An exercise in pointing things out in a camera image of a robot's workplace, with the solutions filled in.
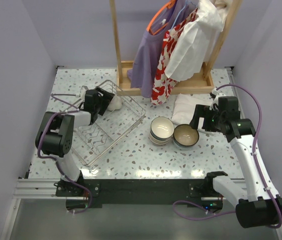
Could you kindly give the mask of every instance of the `rack wire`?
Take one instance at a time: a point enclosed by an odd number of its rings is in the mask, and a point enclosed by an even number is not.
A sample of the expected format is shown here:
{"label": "rack wire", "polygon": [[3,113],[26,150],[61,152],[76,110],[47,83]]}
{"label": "rack wire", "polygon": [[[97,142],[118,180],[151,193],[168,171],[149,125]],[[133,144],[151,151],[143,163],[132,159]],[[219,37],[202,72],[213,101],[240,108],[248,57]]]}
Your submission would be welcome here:
{"label": "rack wire", "polygon": [[122,99],[122,108],[115,111],[107,110],[103,116],[98,116],[94,124],[74,129],[71,150],[79,161],[90,169],[135,129],[146,115],[146,111],[112,81],[106,80],[99,87],[118,95]]}

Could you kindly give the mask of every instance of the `wooden clothing rack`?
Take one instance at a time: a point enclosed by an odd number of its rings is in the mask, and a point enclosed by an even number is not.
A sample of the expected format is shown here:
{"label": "wooden clothing rack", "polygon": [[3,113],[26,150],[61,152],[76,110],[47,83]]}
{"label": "wooden clothing rack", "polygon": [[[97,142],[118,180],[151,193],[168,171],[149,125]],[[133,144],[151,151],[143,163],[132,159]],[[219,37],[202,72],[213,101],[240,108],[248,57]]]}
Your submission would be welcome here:
{"label": "wooden clothing rack", "polygon": [[[115,0],[109,0],[109,2],[112,16],[114,44],[117,60],[117,85],[125,92],[127,92],[128,95],[139,96],[141,95],[141,90],[139,88],[131,88],[131,81],[127,76],[127,71],[129,69],[132,69],[134,61],[121,60]],[[199,73],[195,73],[193,77],[189,78],[188,80],[179,82],[173,88],[171,94],[208,94],[211,92],[211,90],[214,88],[212,76],[210,73],[211,69],[214,66],[219,52],[222,48],[222,45],[228,36],[228,33],[238,13],[241,3],[242,0],[233,0],[229,12],[226,16],[223,31],[219,34],[219,37],[210,55],[210,59],[202,64],[201,71]]]}

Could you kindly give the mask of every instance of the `orange hanger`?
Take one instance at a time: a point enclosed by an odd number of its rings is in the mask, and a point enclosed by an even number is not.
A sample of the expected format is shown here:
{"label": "orange hanger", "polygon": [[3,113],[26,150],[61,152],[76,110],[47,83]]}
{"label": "orange hanger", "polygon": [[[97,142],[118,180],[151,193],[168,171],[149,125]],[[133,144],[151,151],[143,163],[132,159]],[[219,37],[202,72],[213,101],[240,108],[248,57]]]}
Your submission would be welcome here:
{"label": "orange hanger", "polygon": [[160,30],[162,30],[162,29],[167,25],[167,23],[164,24],[164,25],[163,25],[160,29],[158,29],[155,33],[152,33],[152,31],[151,31],[151,26],[152,26],[152,24],[154,23],[154,21],[157,19],[157,17],[158,17],[165,9],[170,9],[170,8],[172,8],[172,7],[175,5],[175,3],[176,3],[176,0],[170,0],[168,3],[166,3],[166,4],[154,15],[154,17],[152,18],[152,20],[150,21],[149,25],[148,25],[147,28],[146,28],[146,30],[147,30],[149,33],[155,35],[156,33],[158,33]]}

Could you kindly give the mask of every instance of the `floral dress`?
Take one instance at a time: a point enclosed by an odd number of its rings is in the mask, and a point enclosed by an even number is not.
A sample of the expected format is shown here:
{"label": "floral dress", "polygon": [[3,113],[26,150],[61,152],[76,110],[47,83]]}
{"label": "floral dress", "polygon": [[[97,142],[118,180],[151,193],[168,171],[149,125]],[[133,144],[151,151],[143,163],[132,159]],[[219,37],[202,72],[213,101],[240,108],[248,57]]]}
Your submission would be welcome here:
{"label": "floral dress", "polygon": [[171,53],[175,49],[185,25],[189,22],[193,22],[196,19],[197,10],[198,9],[194,10],[183,22],[166,31],[164,35],[162,52],[152,88],[151,103],[153,105],[165,103],[171,94],[171,90],[178,83],[177,81],[168,78],[165,74],[165,70],[170,61]]}

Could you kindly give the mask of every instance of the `lavender shirt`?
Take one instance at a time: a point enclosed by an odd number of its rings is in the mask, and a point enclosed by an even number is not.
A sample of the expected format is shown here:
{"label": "lavender shirt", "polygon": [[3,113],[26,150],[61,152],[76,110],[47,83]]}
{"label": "lavender shirt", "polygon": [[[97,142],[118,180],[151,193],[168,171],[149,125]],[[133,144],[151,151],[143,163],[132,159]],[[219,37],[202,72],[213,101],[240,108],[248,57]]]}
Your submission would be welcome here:
{"label": "lavender shirt", "polygon": [[[178,0],[174,7],[167,9],[163,14],[156,18],[151,26],[152,32],[158,30],[162,25],[163,19],[166,19],[167,25],[156,35],[151,35],[147,30],[139,45],[133,68],[127,71],[127,77],[131,80],[131,88],[140,88],[141,95],[145,98],[151,98],[154,79],[156,77],[157,67],[162,51],[163,38],[167,30],[171,29],[178,13],[185,6],[186,0]],[[179,15],[176,24],[181,23],[188,16],[186,7]]]}

